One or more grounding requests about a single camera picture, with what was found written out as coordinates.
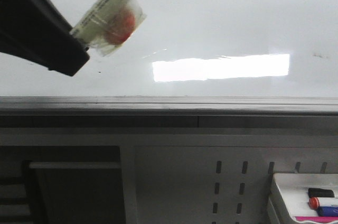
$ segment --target red marker cap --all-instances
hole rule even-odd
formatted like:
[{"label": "red marker cap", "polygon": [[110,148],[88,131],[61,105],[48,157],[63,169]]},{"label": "red marker cap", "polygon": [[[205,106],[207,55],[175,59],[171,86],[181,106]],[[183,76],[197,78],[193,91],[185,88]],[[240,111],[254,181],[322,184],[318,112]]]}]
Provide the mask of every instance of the red marker cap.
[{"label": "red marker cap", "polygon": [[308,204],[309,204],[311,209],[317,210],[318,207],[319,207],[319,200],[318,200],[318,198],[310,198],[308,200]]}]

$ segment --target red ball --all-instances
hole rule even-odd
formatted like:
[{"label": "red ball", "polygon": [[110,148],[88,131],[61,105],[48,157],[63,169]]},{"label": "red ball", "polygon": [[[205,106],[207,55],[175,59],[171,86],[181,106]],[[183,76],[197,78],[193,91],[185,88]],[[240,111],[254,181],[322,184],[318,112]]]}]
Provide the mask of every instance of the red ball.
[{"label": "red ball", "polygon": [[136,27],[136,19],[134,13],[123,8],[114,18],[108,23],[108,29],[105,31],[105,39],[113,45],[123,44],[133,33]]}]

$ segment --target whiteboard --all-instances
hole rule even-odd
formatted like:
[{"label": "whiteboard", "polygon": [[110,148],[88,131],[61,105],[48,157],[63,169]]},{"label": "whiteboard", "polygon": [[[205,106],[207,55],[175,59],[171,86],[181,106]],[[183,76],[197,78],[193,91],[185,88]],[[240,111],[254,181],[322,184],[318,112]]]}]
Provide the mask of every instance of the whiteboard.
[{"label": "whiteboard", "polygon": [[[96,0],[51,1],[75,25]],[[0,54],[0,96],[338,97],[338,0],[138,2],[133,36],[74,77]]]}]

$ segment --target blue marker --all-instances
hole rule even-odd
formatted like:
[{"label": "blue marker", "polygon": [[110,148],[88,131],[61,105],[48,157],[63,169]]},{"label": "blue marker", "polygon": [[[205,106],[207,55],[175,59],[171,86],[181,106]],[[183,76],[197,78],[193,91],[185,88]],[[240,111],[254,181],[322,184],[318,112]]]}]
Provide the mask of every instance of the blue marker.
[{"label": "blue marker", "polygon": [[317,212],[321,217],[338,217],[338,207],[319,207]]}]

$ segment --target whiteboard tray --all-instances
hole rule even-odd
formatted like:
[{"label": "whiteboard tray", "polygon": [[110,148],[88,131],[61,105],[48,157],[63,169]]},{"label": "whiteboard tray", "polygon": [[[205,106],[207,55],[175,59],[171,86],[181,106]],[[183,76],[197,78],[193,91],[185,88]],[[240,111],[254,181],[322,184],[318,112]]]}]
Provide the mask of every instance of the whiteboard tray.
[{"label": "whiteboard tray", "polygon": [[[268,208],[277,212],[277,219],[283,224],[313,224],[314,221],[297,221],[295,216],[317,217],[317,212],[308,206],[308,188],[330,189],[338,192],[338,174],[274,174]],[[338,223],[338,218],[331,224]]]}]

